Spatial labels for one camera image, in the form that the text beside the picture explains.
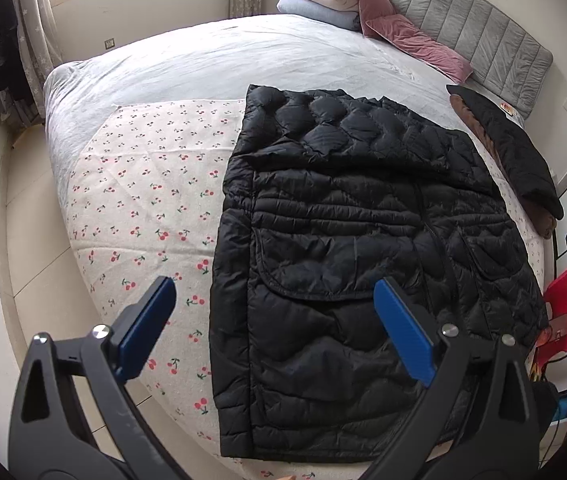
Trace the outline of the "black quilted puffer jacket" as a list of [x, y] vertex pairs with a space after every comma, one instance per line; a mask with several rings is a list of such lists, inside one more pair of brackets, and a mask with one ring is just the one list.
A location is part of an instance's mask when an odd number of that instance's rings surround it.
[[380, 454], [421, 391], [373, 307], [381, 278], [480, 339], [531, 348], [547, 322], [470, 136], [389, 99], [250, 87], [223, 193], [209, 341], [225, 457]]

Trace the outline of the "folded brown garment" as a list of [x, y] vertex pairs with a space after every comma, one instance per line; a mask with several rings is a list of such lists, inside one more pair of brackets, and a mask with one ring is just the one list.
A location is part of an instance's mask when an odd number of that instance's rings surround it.
[[564, 212], [544, 157], [527, 133], [488, 98], [465, 87], [447, 90], [451, 107], [491, 154], [536, 233], [549, 240]]

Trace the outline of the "grey padded headboard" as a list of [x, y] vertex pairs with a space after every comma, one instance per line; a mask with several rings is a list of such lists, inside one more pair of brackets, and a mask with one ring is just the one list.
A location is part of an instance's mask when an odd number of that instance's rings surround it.
[[399, 14], [469, 62], [472, 77], [529, 117], [553, 55], [486, 0], [390, 0]]

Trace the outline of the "left curtain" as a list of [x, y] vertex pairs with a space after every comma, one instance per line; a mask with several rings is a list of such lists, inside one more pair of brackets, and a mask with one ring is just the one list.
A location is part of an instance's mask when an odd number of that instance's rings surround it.
[[29, 62], [45, 79], [62, 63], [62, 53], [52, 2], [12, 0], [18, 18], [22, 62]]

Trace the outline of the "folded light blue blanket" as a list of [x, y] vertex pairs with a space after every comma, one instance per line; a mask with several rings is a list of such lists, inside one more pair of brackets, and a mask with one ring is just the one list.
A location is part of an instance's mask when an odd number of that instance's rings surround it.
[[361, 21], [356, 11], [337, 11], [312, 0], [279, 0], [277, 10], [282, 14], [294, 14], [335, 27], [361, 31]]

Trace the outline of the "cherry print bed cover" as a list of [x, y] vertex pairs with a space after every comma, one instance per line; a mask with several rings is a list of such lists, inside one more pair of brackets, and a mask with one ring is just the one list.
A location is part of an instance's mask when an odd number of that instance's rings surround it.
[[223, 183], [246, 98], [124, 106], [88, 141], [71, 171], [71, 246], [100, 312], [112, 321], [158, 276], [177, 305], [142, 379], [188, 434], [248, 479], [353, 479], [370, 460], [293, 463], [221, 453], [210, 359], [210, 292]]

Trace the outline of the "folded black garment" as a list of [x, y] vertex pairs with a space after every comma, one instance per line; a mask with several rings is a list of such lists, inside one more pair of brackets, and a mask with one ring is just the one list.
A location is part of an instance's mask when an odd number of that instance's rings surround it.
[[527, 133], [486, 96], [456, 84], [448, 84], [446, 89], [451, 96], [462, 100], [493, 141], [506, 177], [521, 200], [562, 220], [564, 210], [547, 162]]

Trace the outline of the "pink velvet pillow front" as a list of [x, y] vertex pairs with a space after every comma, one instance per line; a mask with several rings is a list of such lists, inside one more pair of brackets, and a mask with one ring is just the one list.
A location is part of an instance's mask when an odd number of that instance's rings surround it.
[[366, 25], [396, 49], [431, 66], [455, 84], [463, 84], [473, 73], [466, 58], [432, 39], [402, 14], [380, 16]]

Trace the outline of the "grey bed sheet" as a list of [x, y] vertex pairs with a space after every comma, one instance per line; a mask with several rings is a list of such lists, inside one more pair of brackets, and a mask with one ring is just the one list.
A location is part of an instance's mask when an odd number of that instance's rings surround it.
[[45, 82], [46, 136], [61, 203], [78, 156], [120, 106], [236, 100], [251, 84], [343, 90], [401, 103], [461, 129], [449, 81], [383, 41], [294, 14], [267, 14], [180, 28], [56, 67]]

